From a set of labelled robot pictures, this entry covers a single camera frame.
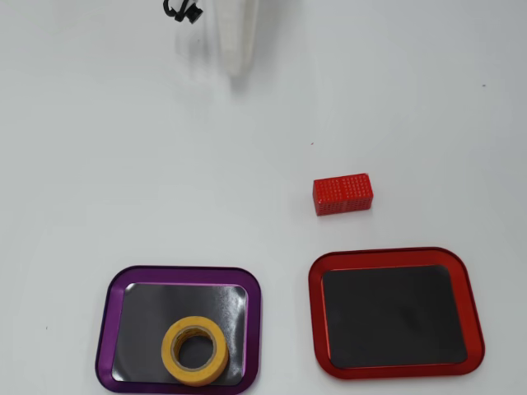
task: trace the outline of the tape roll core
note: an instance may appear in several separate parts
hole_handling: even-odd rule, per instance
[[[179,361],[183,343],[195,336],[208,337],[212,341],[212,355],[205,365],[197,369],[183,366]],[[179,382],[202,387],[216,380],[226,368],[229,349],[220,327],[205,317],[186,317],[173,324],[166,332],[161,345],[163,365]]]

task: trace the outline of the red tray rim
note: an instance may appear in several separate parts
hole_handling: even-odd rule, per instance
[[[386,267],[441,265],[449,271],[458,309],[461,331],[468,357],[458,364],[373,366],[340,369],[330,360],[328,328],[324,306],[322,276],[333,270],[360,270]],[[311,323],[315,356],[322,369],[338,379],[377,379],[467,374],[476,370],[485,355],[485,343],[478,311],[463,261],[447,249],[438,247],[374,249],[327,253],[318,258],[309,272]]]

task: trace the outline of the black cable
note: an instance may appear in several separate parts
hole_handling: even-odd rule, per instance
[[[187,17],[190,23],[194,23],[199,19],[201,14],[203,14],[203,10],[199,9],[198,6],[196,6],[195,2],[192,3],[189,9],[187,9],[189,0],[184,0],[183,4],[181,4],[180,10],[177,12],[174,8],[169,7],[168,1],[169,0],[165,0],[163,2],[163,9],[165,10],[165,14],[170,18],[174,18],[178,22],[183,21],[183,19]]]

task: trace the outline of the red tray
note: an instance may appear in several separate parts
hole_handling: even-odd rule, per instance
[[[316,358],[339,379],[467,374],[483,360],[469,275],[450,251],[329,253],[309,287]]]

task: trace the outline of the yellow tape roll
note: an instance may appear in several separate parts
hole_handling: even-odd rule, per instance
[[[208,337],[212,341],[212,356],[197,369],[185,368],[179,361],[180,350],[187,339]],[[205,317],[186,317],[172,325],[161,346],[163,365],[179,382],[192,387],[210,384],[222,374],[229,360],[229,348],[220,327]]]

